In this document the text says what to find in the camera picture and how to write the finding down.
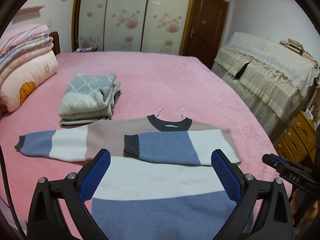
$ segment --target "pink fitted sheet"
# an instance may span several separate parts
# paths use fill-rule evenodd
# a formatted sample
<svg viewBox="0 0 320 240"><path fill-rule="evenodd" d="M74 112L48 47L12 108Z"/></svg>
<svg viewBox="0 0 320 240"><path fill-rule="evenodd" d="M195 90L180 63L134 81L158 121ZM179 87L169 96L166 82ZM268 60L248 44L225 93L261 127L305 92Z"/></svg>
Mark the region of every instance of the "pink fitted sheet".
<svg viewBox="0 0 320 240"><path fill-rule="evenodd" d="M82 167L81 163L26 157L14 149L19 135L60 129L58 111L63 92L77 73L116 73L122 95L113 109L113 120L157 114L163 106L160 119L180 121L184 105L186 117L231 129L244 173L269 181L277 176L275 170L261 160L264 154L275 153L267 134L240 97L197 58L139 52L89 52L59 54L57 60L58 73L37 88L16 112L0 120L0 144L12 199L18 214L25 220L40 177L63 179ZM291 186L288 183L285 186L290 193ZM3 184L0 196L5 199ZM86 205L90 210L91 202ZM62 209L71 232L80 237L66 206Z"/></svg>

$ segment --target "wooden drawer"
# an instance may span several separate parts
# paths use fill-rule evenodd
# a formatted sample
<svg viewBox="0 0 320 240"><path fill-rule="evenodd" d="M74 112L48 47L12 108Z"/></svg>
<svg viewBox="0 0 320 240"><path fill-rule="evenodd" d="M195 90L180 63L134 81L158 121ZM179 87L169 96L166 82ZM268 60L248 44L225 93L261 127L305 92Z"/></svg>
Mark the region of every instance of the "wooden drawer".
<svg viewBox="0 0 320 240"><path fill-rule="evenodd" d="M287 145L292 157L297 163L299 163L305 156L308 155L305 147L292 127L290 127L287 133L283 136L283 141Z"/></svg>
<svg viewBox="0 0 320 240"><path fill-rule="evenodd" d="M275 149L279 157L291 162L296 162L282 139L275 145Z"/></svg>
<svg viewBox="0 0 320 240"><path fill-rule="evenodd" d="M313 148L313 150L311 151L309 156L311 157L312 162L315 163L315 158L316 158L316 148L315 147Z"/></svg>
<svg viewBox="0 0 320 240"><path fill-rule="evenodd" d="M301 113L294 120L292 128L299 136L307 152L310 153L316 145L316 132Z"/></svg>

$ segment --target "shelf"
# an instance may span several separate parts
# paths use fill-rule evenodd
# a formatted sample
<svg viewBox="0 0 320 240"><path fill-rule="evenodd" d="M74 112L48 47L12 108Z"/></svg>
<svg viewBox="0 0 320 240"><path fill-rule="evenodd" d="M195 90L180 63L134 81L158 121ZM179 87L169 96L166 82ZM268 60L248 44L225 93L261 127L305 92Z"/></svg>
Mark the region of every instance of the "shelf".
<svg viewBox="0 0 320 240"><path fill-rule="evenodd" d="M33 5L33 6L25 6L22 7L15 16L21 15L21 14L26 14L26 13L31 13L31 12L37 12L40 11L42 8L44 8L45 5Z"/></svg>

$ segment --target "blue gripper pad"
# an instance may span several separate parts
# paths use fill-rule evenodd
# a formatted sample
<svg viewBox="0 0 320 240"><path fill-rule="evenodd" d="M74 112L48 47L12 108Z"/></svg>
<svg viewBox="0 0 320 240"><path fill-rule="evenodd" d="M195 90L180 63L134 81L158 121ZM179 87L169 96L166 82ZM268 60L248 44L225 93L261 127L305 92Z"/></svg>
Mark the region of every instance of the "blue gripper pad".
<svg viewBox="0 0 320 240"><path fill-rule="evenodd" d="M269 156L270 156L270 157L273 157L273 158L275 158L275 159L277 159L277 160L279 160L279 161L281 161L281 162L283 162L283 163L289 163L288 160L285 160L285 159L283 159L283 158L281 158L281 157L279 157L279 156L277 156L277 155L274 155L273 153L270 153Z"/></svg>
<svg viewBox="0 0 320 240"><path fill-rule="evenodd" d="M110 166L110 152L105 150L80 184L79 198L84 203L92 199L100 181Z"/></svg>
<svg viewBox="0 0 320 240"><path fill-rule="evenodd" d="M215 150L211 155L211 165L217 173L217 176L229 199L239 204L242 198L241 184L226 162L221 158L217 150Z"/></svg>

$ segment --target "stack of books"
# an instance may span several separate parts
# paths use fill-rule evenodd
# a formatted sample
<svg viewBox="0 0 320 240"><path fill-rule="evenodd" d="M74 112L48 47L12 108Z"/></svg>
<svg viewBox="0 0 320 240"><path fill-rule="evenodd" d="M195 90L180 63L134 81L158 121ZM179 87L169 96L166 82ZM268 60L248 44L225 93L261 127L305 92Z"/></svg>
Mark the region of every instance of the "stack of books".
<svg viewBox="0 0 320 240"><path fill-rule="evenodd" d="M280 41L280 44L299 54L300 56L303 52L305 52L302 44L292 39L288 39L288 41Z"/></svg>
<svg viewBox="0 0 320 240"><path fill-rule="evenodd" d="M310 61L316 68L318 68L318 62L308 52L306 52L304 50L301 43L299 43L295 40L292 40L292 39L288 39L287 41L280 41L279 44L281 44L282 46L285 46L288 49L290 49L291 51L299 54L300 56L302 56L306 60Z"/></svg>
<svg viewBox="0 0 320 240"><path fill-rule="evenodd" d="M302 57L310 61L316 68L318 68L318 62L316 62L316 60L308 52L303 52Z"/></svg>

